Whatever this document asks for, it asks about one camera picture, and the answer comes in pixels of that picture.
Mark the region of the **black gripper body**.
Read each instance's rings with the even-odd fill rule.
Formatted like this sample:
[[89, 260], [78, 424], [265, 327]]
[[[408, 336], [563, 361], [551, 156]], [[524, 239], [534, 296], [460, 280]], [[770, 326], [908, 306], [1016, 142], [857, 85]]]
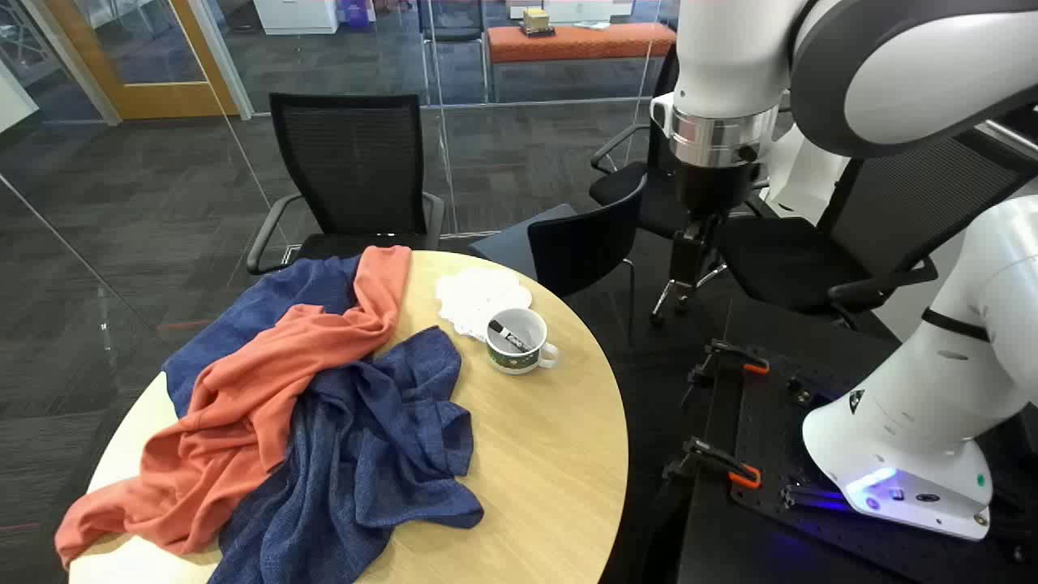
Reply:
[[735, 170], [697, 170], [677, 171], [677, 203], [683, 220], [673, 238], [673, 275], [693, 283], [713, 251], [717, 230], [731, 211], [748, 195], [753, 177], [746, 165]]

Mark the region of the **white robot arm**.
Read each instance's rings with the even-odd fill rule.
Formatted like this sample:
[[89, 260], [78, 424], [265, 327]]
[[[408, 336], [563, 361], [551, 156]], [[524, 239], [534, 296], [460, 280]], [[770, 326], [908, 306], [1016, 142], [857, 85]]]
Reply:
[[[733, 170], [787, 113], [834, 156], [954, 136], [1036, 99], [1038, 0], [677, 0], [677, 85], [651, 120], [682, 165]], [[861, 515], [981, 541], [995, 481], [976, 437], [1038, 394], [1038, 197], [960, 230], [918, 327], [800, 420], [813, 467]]]

